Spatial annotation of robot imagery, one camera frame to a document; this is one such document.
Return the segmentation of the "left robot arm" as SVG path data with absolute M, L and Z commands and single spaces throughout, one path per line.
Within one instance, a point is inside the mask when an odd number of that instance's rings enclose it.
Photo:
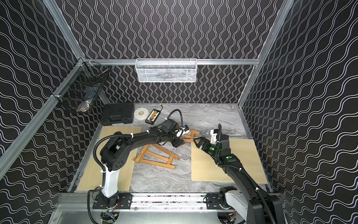
M 106 208 L 114 208 L 118 200 L 118 177 L 132 150 L 146 145 L 171 142 L 174 147 L 184 144 L 182 135 L 189 132 L 187 125 L 181 127 L 175 120 L 167 119 L 161 126 L 145 132 L 113 135 L 100 139 L 94 149 L 93 158 L 101 167 L 103 179 L 97 201 Z

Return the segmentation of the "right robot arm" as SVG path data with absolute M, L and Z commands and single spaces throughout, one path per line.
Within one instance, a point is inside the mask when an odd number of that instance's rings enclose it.
M 219 206 L 234 209 L 235 214 L 228 216 L 228 224 L 284 224 L 282 203 L 278 196 L 264 191 L 248 174 L 239 158 L 232 154 L 229 137 L 219 134 L 214 141 L 204 137 L 194 139 L 201 149 L 221 168 L 238 188 L 220 189 Z

